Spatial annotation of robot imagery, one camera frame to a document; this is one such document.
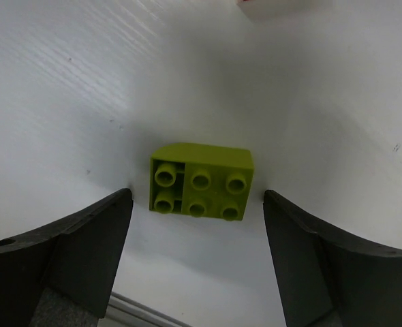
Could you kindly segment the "green sloped lego brick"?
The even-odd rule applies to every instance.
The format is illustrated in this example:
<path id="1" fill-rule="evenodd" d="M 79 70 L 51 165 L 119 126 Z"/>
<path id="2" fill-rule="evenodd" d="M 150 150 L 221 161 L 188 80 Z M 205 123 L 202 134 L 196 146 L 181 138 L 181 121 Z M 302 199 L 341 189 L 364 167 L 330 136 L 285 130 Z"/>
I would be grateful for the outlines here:
<path id="1" fill-rule="evenodd" d="M 254 173 L 247 149 L 174 143 L 157 149 L 150 163 L 150 211 L 243 220 Z"/>

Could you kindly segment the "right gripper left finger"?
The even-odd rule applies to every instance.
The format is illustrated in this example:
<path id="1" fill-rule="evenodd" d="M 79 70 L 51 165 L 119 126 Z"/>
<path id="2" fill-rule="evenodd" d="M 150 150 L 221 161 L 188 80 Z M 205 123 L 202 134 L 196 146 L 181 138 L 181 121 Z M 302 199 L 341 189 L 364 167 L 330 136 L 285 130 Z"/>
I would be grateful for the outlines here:
<path id="1" fill-rule="evenodd" d="M 0 240 L 0 326 L 96 326 L 106 314 L 133 204 L 123 188 Z"/>

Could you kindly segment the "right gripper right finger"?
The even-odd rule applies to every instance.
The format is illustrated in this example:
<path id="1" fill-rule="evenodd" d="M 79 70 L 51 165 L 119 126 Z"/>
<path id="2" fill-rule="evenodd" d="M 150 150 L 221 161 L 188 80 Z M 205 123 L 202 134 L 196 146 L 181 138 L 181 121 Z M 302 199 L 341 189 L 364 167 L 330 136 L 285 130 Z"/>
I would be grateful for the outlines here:
<path id="1" fill-rule="evenodd" d="M 272 190 L 263 212 L 288 326 L 402 326 L 402 249 L 342 230 Z"/>

